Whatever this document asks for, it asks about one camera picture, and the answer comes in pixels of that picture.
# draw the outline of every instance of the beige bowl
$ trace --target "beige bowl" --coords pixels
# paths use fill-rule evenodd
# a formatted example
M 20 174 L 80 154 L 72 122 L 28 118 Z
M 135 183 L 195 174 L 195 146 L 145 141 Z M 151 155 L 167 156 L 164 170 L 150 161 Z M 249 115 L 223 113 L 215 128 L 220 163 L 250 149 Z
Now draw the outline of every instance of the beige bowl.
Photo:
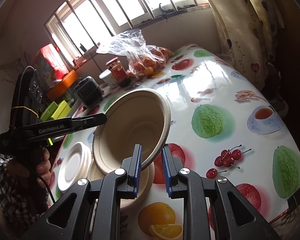
M 97 179 L 103 179 L 104 177 L 105 175 L 101 171 L 99 171 L 96 164 L 92 162 L 90 164 L 87 179 L 89 181 L 93 181 Z M 140 186 L 139 186 L 138 197 L 135 199 L 122 199 L 120 204 L 120 210 L 125 211 L 128 208 L 131 208 L 141 203 L 149 193 L 153 180 L 154 180 L 154 164 L 151 163 L 140 174 Z
M 132 156 L 135 144 L 142 146 L 144 170 L 164 146 L 171 123 L 167 100 L 152 89 L 125 94 L 106 111 L 106 124 L 99 125 L 93 138 L 93 158 L 103 174 L 120 168 Z

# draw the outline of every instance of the paper plate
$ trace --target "paper plate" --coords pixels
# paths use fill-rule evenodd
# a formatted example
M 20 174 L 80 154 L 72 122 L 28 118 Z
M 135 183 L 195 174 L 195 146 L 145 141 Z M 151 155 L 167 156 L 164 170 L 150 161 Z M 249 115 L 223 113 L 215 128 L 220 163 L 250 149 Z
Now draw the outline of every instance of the paper plate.
M 91 163 L 91 151 L 83 142 L 71 147 L 63 159 L 58 176 L 58 187 L 61 192 L 67 191 L 78 179 L 87 176 Z
M 104 177 L 105 175 L 98 169 L 96 164 L 92 162 L 88 171 L 87 179 L 89 181 L 94 181 L 97 179 L 103 179 Z M 126 211 L 127 209 L 130 209 L 131 207 L 142 202 L 149 193 L 153 180 L 154 164 L 151 163 L 146 169 L 141 172 L 138 197 L 135 199 L 122 199 L 120 204 L 120 211 Z

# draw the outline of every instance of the bag of oranges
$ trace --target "bag of oranges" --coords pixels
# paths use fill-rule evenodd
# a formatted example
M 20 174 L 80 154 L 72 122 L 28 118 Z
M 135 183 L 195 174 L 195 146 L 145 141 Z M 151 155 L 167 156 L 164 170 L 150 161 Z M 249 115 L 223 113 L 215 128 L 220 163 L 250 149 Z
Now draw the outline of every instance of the bag of oranges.
M 120 33 L 97 49 L 97 53 L 127 56 L 129 70 L 135 76 L 151 76 L 166 65 L 172 51 L 157 46 L 147 46 L 141 30 Z

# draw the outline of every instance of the red jar lid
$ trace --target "red jar lid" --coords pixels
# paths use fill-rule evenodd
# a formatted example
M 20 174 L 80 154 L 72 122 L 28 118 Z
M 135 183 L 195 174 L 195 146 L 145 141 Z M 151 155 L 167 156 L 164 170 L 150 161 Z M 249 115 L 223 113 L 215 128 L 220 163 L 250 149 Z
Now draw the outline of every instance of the red jar lid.
M 115 57 L 115 58 L 111 59 L 110 61 L 108 61 L 108 62 L 106 63 L 106 66 L 111 65 L 112 63 L 114 63 L 114 62 L 116 62 L 116 61 L 118 61 L 118 60 L 119 60 L 119 58 L 118 58 L 118 57 Z

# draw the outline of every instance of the yellow rubber band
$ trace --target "yellow rubber band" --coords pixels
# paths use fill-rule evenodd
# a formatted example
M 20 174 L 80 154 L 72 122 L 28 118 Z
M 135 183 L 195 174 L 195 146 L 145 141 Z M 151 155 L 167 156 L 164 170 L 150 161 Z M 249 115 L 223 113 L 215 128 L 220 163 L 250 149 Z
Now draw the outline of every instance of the yellow rubber band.
M 31 111 L 32 113 L 34 113 L 37 116 L 37 118 L 39 118 L 38 114 L 35 111 L 33 111 L 32 109 L 30 109 L 26 106 L 15 106 L 15 107 L 12 107 L 11 109 L 15 109 L 15 108 L 25 108 L 25 109 Z

